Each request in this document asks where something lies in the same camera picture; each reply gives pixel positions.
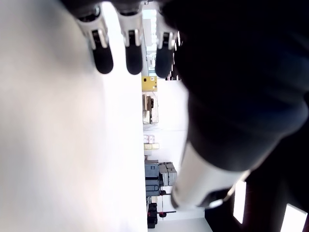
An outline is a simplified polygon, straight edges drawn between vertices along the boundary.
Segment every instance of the white wall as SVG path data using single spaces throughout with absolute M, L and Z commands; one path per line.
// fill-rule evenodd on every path
M 188 92 L 181 81 L 158 80 L 158 114 L 159 123 L 154 125 L 144 125 L 145 135 L 154 135 L 155 142 L 160 144 L 160 149 L 152 150 L 150 160 L 160 162 L 173 162 L 176 170 L 180 171 L 180 163 L 183 154 L 183 147 L 187 137 L 188 112 L 187 100 Z M 171 192 L 171 187 L 164 187 L 167 193 Z M 174 211 L 170 203 L 169 196 L 158 197 L 158 211 Z M 165 220 L 179 220 L 190 218 L 203 218 L 204 210 L 168 214 Z
M 212 232 L 204 218 L 188 220 L 159 221 L 155 229 L 148 232 Z
M 0 1 L 1 232 L 147 231 L 141 77 L 104 13 L 109 75 L 59 1 Z

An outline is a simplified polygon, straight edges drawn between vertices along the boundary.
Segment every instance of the white table surface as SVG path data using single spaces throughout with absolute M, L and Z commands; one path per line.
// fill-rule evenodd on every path
M 0 1 L 0 231 L 147 231 L 140 75 L 104 7 L 108 75 L 61 3 Z

